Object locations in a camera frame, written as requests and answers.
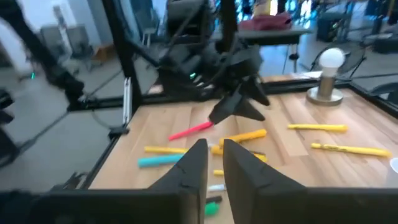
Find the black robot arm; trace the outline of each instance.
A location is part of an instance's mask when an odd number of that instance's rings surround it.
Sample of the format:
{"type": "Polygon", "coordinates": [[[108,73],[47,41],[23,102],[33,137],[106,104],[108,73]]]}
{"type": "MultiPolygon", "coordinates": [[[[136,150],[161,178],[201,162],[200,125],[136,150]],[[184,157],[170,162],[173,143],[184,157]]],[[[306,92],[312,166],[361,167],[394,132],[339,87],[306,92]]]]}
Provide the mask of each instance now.
{"type": "Polygon", "coordinates": [[[26,24],[21,7],[16,0],[0,0],[0,17],[14,29],[32,55],[42,64],[47,81],[65,91],[70,105],[79,104],[83,96],[84,83],[78,81],[60,66],[39,38],[26,24]]]}

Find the white light bulb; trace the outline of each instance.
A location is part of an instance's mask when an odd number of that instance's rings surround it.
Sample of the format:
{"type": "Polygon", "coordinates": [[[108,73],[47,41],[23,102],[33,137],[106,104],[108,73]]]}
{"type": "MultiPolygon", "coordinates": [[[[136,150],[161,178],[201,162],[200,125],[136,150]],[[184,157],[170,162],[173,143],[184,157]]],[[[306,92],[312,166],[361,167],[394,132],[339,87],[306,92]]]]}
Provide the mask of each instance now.
{"type": "Polygon", "coordinates": [[[344,52],[339,48],[332,48],[323,52],[319,58],[319,64],[322,67],[322,76],[336,76],[337,70],[344,64],[345,58],[344,52]]]}

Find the metal lamp base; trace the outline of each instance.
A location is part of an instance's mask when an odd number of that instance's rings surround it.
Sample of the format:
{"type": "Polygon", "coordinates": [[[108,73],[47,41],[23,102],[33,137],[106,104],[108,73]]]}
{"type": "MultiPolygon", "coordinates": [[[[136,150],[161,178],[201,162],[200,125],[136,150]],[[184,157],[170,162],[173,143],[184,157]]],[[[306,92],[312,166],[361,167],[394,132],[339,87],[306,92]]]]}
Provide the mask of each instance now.
{"type": "Polygon", "coordinates": [[[340,90],[333,89],[330,98],[324,98],[318,95],[319,87],[311,88],[307,91],[307,100],[315,105],[337,106],[343,100],[343,93],[340,90]]]}

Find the table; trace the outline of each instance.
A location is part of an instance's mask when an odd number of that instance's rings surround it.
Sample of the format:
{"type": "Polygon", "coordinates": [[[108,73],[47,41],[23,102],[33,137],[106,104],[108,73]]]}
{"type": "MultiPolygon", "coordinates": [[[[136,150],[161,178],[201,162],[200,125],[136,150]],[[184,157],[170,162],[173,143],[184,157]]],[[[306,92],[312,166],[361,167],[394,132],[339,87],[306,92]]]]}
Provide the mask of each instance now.
{"type": "MultiPolygon", "coordinates": [[[[245,40],[248,44],[258,45],[298,45],[300,36],[311,34],[312,30],[294,24],[292,28],[287,30],[239,30],[238,36],[245,40]]],[[[219,29],[215,30],[211,36],[212,40],[221,40],[223,34],[219,29]]]]}
{"type": "MultiPolygon", "coordinates": [[[[267,81],[319,76],[319,72],[302,75],[267,77],[267,81]]],[[[231,116],[215,127],[172,142],[167,137],[206,121],[216,101],[141,106],[129,123],[130,133],[119,139],[99,170],[90,189],[146,188],[172,166],[139,169],[137,160],[153,154],[144,146],[190,147],[198,139],[217,143],[219,138],[265,128],[267,136],[243,144],[246,149],[266,153],[271,166],[306,186],[318,187],[394,187],[389,183],[388,159],[343,152],[310,149],[312,142],[324,144],[380,147],[398,156],[398,121],[350,90],[342,90],[340,106],[325,108],[307,103],[305,93],[272,95],[271,106],[254,106],[266,117],[263,122],[231,116]],[[347,124],[344,134],[323,131],[293,131],[290,123],[347,124]]],[[[209,157],[208,185],[223,184],[222,177],[212,174],[222,169],[221,156],[209,157]]],[[[206,218],[206,223],[233,223],[226,192],[220,212],[206,218]]]]}

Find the teal marker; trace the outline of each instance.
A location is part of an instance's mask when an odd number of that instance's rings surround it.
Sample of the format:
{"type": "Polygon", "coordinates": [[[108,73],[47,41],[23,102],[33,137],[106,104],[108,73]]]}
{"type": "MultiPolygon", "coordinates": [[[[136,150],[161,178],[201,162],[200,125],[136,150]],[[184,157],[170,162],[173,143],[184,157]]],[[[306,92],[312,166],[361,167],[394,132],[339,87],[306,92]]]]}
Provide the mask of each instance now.
{"type": "Polygon", "coordinates": [[[164,164],[174,164],[178,162],[184,154],[174,154],[168,156],[154,156],[138,160],[139,167],[160,166],[164,164]]]}

